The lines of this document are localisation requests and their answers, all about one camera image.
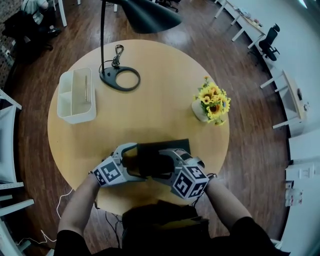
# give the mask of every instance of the flower pot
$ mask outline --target flower pot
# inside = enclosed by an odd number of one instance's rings
[[[198,118],[201,122],[207,122],[208,116],[204,112],[203,108],[201,107],[201,100],[197,99],[191,104],[192,111],[196,118]]]

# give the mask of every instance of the round wooden table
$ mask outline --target round wooden table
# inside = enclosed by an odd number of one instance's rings
[[[193,95],[209,74],[194,59],[171,46],[148,40],[124,40],[104,46],[104,59],[112,60],[115,46],[124,51],[120,65],[136,69],[139,87],[120,92],[99,77],[101,51],[97,48],[79,59],[70,70],[91,68],[95,86],[96,118],[69,124],[57,116],[58,87],[48,113],[48,139],[53,159],[62,176],[76,189],[102,159],[118,145],[189,139],[191,154],[200,157],[207,173],[218,173],[229,144],[229,120],[214,126],[197,120],[191,109]],[[120,75],[119,84],[133,84],[130,75]],[[122,215],[133,207],[164,200],[189,204],[171,188],[149,178],[100,189],[98,207]]]

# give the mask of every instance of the potted plant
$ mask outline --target potted plant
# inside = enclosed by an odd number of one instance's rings
[[[225,90],[220,89],[214,82],[204,77],[204,84],[198,88],[198,96],[193,96],[191,105],[193,113],[202,122],[213,122],[216,126],[221,126],[226,122],[224,115],[229,112],[230,98]]]

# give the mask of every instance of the sunflower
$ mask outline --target sunflower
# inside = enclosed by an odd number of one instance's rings
[[[203,88],[199,92],[199,99],[200,100],[203,100],[205,97],[209,97],[209,100],[211,101],[213,96],[214,96],[214,93],[212,92],[212,90],[209,89],[209,87]]]
[[[230,109],[230,98],[227,98],[225,95],[219,95],[219,102],[222,105],[222,114],[229,112]]]
[[[221,94],[221,90],[214,82],[209,83],[208,88],[213,92],[214,95]]]
[[[210,119],[216,119],[222,114],[223,107],[221,104],[216,104],[213,106],[207,106],[206,110],[208,111],[208,117]]]
[[[202,98],[201,101],[204,104],[208,105],[210,103],[210,98],[208,96],[204,96],[204,98]]]

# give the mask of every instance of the lamp shade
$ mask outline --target lamp shade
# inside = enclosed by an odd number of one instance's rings
[[[158,33],[181,23],[181,17],[150,0],[109,0],[122,6],[133,30],[139,34]]]

